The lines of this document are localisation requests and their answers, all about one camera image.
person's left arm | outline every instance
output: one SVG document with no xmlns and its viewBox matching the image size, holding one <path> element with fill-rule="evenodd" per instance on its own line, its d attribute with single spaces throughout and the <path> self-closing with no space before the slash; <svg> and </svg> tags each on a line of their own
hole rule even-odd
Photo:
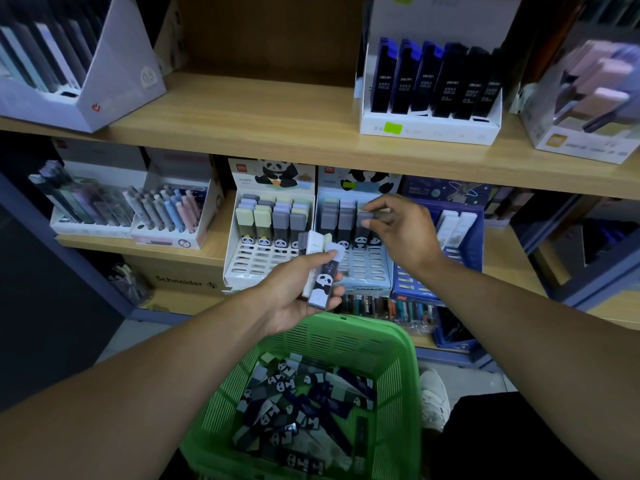
<svg viewBox="0 0 640 480">
<path fill-rule="evenodd" d="M 156 480 L 245 354 L 318 313 L 298 297 L 332 252 L 278 265 L 260 285 L 0 414 L 0 478 Z M 330 308 L 343 293 L 334 288 Z"/>
</svg>

person's right arm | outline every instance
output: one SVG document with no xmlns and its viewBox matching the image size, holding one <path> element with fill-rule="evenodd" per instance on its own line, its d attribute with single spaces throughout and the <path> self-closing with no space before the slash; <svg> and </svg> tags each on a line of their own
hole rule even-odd
<svg viewBox="0 0 640 480">
<path fill-rule="evenodd" d="M 553 432 L 601 479 L 640 478 L 640 331 L 472 271 L 440 250 L 429 211 L 382 196 L 364 210 L 391 258 L 469 329 Z"/>
</svg>

pink pen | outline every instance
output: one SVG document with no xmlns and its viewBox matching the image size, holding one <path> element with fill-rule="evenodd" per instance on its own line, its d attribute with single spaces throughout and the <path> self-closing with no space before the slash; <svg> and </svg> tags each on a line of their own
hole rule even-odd
<svg viewBox="0 0 640 480">
<path fill-rule="evenodd" d="M 189 203 L 189 199 L 187 198 L 187 195 L 183 195 L 182 196 L 182 206 L 187 211 L 187 214 L 191 218 L 191 222 L 193 222 L 193 225 L 197 227 L 198 226 L 198 218 L 193 213 L 193 208 L 191 207 L 191 204 Z"/>
<path fill-rule="evenodd" d="M 193 234 L 195 232 L 195 229 L 193 228 L 193 221 L 191 220 L 191 217 L 187 213 L 186 209 L 184 208 L 182 202 L 178 202 L 177 204 L 175 204 L 175 208 L 178 209 L 178 214 L 180 214 L 180 217 L 184 222 L 184 226 L 187 227 L 187 230 L 189 231 L 189 233 Z"/>
<path fill-rule="evenodd" d="M 196 222 L 200 218 L 200 209 L 198 209 L 198 204 L 196 203 L 196 199 L 193 196 L 193 192 L 187 190 L 187 200 L 189 201 L 189 205 L 193 209 L 193 213 L 196 216 Z"/>
</svg>

black pants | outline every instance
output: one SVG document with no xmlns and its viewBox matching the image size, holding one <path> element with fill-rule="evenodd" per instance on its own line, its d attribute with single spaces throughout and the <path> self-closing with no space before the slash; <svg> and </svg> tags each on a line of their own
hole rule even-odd
<svg viewBox="0 0 640 480">
<path fill-rule="evenodd" d="M 430 453 L 433 480 L 596 479 L 518 392 L 460 398 Z"/>
</svg>

hand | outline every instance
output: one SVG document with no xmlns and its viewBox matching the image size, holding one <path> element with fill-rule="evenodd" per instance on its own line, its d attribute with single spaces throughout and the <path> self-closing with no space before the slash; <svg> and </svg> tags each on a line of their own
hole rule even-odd
<svg viewBox="0 0 640 480">
<path fill-rule="evenodd" d="M 367 219 L 362 225 L 380 236 L 396 264 L 415 275 L 444 262 L 446 256 L 427 208 L 398 195 L 382 195 L 362 209 L 372 212 L 386 208 L 391 209 L 386 217 Z"/>
<path fill-rule="evenodd" d="M 277 265 L 257 286 L 267 300 L 268 312 L 265 315 L 268 335 L 287 331 L 295 327 L 300 320 L 321 310 L 309 306 L 300 298 L 305 287 L 309 271 L 328 263 L 335 257 L 335 251 L 298 256 L 291 261 Z M 338 273 L 335 281 L 342 279 Z M 332 310 L 342 302 L 344 286 L 334 286 L 327 310 Z"/>
</svg>

